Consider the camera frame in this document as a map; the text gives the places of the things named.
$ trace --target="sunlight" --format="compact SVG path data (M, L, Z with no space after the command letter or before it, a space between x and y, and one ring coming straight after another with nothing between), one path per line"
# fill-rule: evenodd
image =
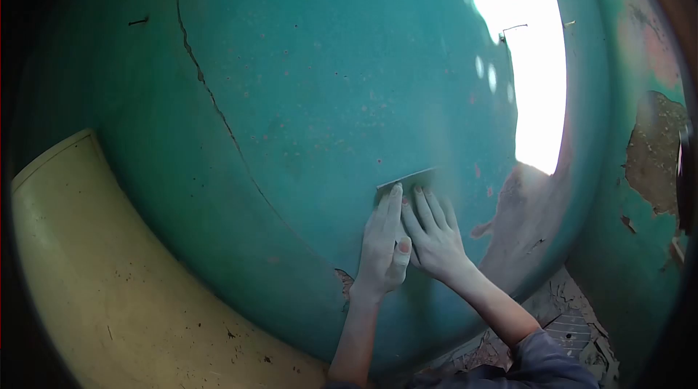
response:
M567 69L562 19L557 0L464 0L485 20L490 39L500 44L504 31L512 54L514 84L507 85L507 100L517 106L516 158L550 175L555 172L565 120ZM484 76L480 56L478 78ZM495 67L487 80L496 90Z

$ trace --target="yellow curved panel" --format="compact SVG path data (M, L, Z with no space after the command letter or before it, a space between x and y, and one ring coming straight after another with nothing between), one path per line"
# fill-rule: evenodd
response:
M12 190L31 298L84 387L324 382L323 363L233 312L174 259L119 188L92 130L31 162Z

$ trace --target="hand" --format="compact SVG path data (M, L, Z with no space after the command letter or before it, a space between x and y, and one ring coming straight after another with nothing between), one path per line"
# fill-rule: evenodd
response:
M422 190L419 186L414 188L414 202L421 224L409 201L402 200L402 219L416 249L411 261L420 270L451 286L462 270L475 266L463 249L453 206L447 198L440 203L430 189Z
M359 274L349 289L350 298L379 302L383 296L405 281L405 271L410 262L412 241L395 236L400 227L400 201L402 184L393 186L385 194L364 227L364 243L361 248Z

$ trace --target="fingernail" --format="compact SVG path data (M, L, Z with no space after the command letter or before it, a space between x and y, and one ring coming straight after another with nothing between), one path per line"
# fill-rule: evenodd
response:
M398 248L400 249L401 252L406 253L410 251L410 238L409 237L403 237L400 239L400 243L398 244Z

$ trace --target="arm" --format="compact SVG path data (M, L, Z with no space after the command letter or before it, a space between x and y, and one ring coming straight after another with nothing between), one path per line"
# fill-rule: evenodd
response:
M413 264L463 297L510 349L539 329L535 318L466 256L451 203L439 202L421 187L414 188L414 203L421 224L406 198L402 203L403 220L416 248Z
M405 280L412 241L395 237L400 225L402 185L393 186L364 228L359 274L349 289L349 313L327 372L330 381L366 386L378 309L386 293Z

